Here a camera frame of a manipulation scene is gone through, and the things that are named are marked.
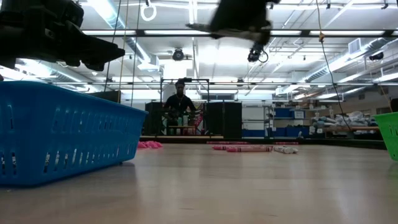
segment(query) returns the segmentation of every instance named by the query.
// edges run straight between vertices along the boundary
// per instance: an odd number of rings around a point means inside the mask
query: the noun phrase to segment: blue plastic basket
[[[53,85],[1,82],[0,184],[41,184],[132,159],[146,114]]]

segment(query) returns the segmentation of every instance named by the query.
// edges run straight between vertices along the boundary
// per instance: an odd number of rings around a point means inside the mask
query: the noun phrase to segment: cable
[[[124,21],[125,24],[127,24],[127,19],[129,18],[129,7],[127,7],[127,11],[126,11],[126,20]],[[127,32],[127,26],[124,28],[124,37],[123,39],[126,40],[126,32]],[[126,41],[123,41],[123,49],[126,46]],[[118,101],[119,103],[121,102],[120,99],[120,92],[121,92],[121,88],[122,88],[122,76],[123,76],[123,62],[124,62],[124,56],[122,56],[122,65],[120,68],[120,79],[119,79],[119,91],[118,91]]]
[[[116,30],[118,29],[118,22],[119,22],[119,14],[120,14],[120,6],[121,6],[122,0],[119,0],[119,7],[118,7],[118,14],[116,15],[116,24],[114,25],[114,31],[113,31],[113,37],[112,37],[112,44],[114,43],[114,38],[116,36]],[[108,69],[106,70],[106,79],[105,79],[105,88],[104,91],[106,91],[106,85],[108,84],[108,77],[109,77],[109,67],[111,66],[111,62],[108,62]]]
[[[138,25],[139,25],[139,16],[140,16],[140,10],[138,7],[138,13],[137,13],[137,28],[138,29]],[[130,101],[130,107],[132,107],[132,98],[134,96],[134,78],[136,77],[136,55],[137,55],[137,42],[138,42],[138,37],[136,37],[136,42],[134,43],[134,64],[133,64],[133,68],[134,70],[132,71],[132,85],[131,85],[131,101]]]
[[[342,117],[343,117],[343,121],[344,121],[344,123],[347,125],[348,130],[351,131],[351,128],[350,128],[350,126],[348,125],[348,123],[347,123],[347,121],[346,121],[346,119],[345,119],[345,117],[344,117],[343,107],[341,106],[340,97],[338,96],[338,91],[337,91],[337,88],[336,88],[336,86],[335,86],[335,81],[334,81],[334,79],[333,79],[333,74],[332,74],[332,72],[330,71],[329,61],[328,61],[328,57],[326,56],[325,47],[323,46],[323,38],[325,38],[325,35],[322,33],[321,12],[320,12],[320,10],[319,10],[319,3],[318,3],[318,0],[316,0],[316,2],[317,2],[317,11],[318,11],[318,24],[319,24],[319,31],[320,31],[320,32],[319,32],[319,42],[321,42],[322,51],[323,51],[323,56],[325,56],[326,65],[327,65],[327,67],[328,67],[328,71],[329,71],[329,74],[330,74],[330,76],[331,76],[331,84],[333,85],[333,88],[334,88],[335,91],[336,91],[337,102],[338,102],[338,106],[340,107],[340,110],[341,110],[341,114],[342,114]]]

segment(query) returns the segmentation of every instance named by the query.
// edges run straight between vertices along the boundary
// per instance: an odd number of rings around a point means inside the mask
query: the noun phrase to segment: ductwork
[[[367,41],[364,44],[362,42],[361,48],[363,49],[361,50],[361,53],[356,55],[350,55],[348,50],[345,50],[343,53],[337,55],[336,57],[328,61],[331,67],[330,69],[332,71],[335,71],[339,68],[344,67],[345,65],[347,65],[347,63],[354,62],[354,59],[358,57],[368,57],[376,53],[377,51],[381,50],[384,46],[395,40],[396,39],[394,38],[378,38],[376,40]],[[329,74],[329,69],[325,62],[324,64],[318,66],[317,68],[314,68],[313,70],[309,71],[308,75],[305,76],[303,81],[312,82],[315,79],[324,76],[326,74]]]
[[[90,6],[105,20],[105,22],[112,29],[128,29],[125,25],[124,20],[119,15],[116,6],[112,0],[87,0]],[[159,70],[159,59],[156,55],[147,53],[144,48],[136,43],[136,39],[133,37],[123,37],[123,41],[131,48],[131,50],[137,55],[138,59],[143,64],[149,64],[151,66],[140,66],[141,70],[155,70],[157,67]]]

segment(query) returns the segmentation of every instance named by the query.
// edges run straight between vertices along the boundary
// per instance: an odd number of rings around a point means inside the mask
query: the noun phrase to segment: man
[[[184,95],[184,88],[184,82],[178,81],[175,84],[177,94],[170,96],[167,99],[166,104],[164,105],[165,109],[171,109],[172,111],[176,111],[178,113],[178,116],[183,114],[188,107],[191,109],[191,112],[195,112],[197,110],[193,105],[192,100]]]
[[[164,105],[165,109],[170,110],[168,114],[165,114],[168,119],[167,126],[178,126],[178,117],[181,117],[188,107],[191,109],[191,113],[196,111],[192,100],[184,95],[184,88],[184,82],[178,81],[175,84],[177,94],[170,96]]]

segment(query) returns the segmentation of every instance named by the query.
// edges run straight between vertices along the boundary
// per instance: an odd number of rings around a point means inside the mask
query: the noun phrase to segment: pink toy
[[[144,142],[138,142],[137,149],[146,149],[148,148]]]
[[[154,142],[156,143],[157,147],[163,147],[163,145],[160,142]]]
[[[137,149],[159,149],[163,148],[163,145],[155,141],[138,142]]]

